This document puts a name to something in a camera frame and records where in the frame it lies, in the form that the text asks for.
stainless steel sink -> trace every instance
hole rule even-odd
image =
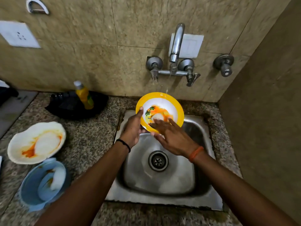
[[[134,110],[125,112],[115,140]],[[209,129],[202,117],[185,115],[183,130],[215,159]],[[222,210],[222,199],[205,175],[183,156],[164,149],[143,133],[123,163],[106,197],[110,201],[208,207]]]

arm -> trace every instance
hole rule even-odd
[[[162,146],[175,155],[188,158],[199,148],[173,120],[171,124],[155,121],[152,124],[165,138],[152,133]],[[230,209],[243,225],[250,226],[297,226],[298,224],[286,213],[269,201],[243,179],[221,166],[205,151],[193,159],[203,173],[209,178],[214,189],[229,205]]]
[[[143,108],[129,118],[120,139],[132,148],[139,140]],[[35,226],[91,225],[129,149],[117,141],[40,217]]]

drain strainer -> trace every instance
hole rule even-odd
[[[148,157],[148,164],[154,171],[164,171],[168,166],[168,157],[162,151],[154,151]]]

dish soap bottle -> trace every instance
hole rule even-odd
[[[89,94],[89,90],[80,81],[75,81],[74,85],[76,87],[75,92],[80,98],[81,102],[84,104],[85,109],[93,109],[94,101]]]

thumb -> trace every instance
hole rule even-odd
[[[137,117],[139,117],[139,118],[142,117],[142,115],[143,115],[143,107],[142,107],[142,106],[139,108],[139,111],[137,112],[136,115],[137,115]]]
[[[154,133],[154,137],[156,138],[156,140],[159,141],[159,143],[164,147],[167,148],[167,142],[166,140],[158,133]]]

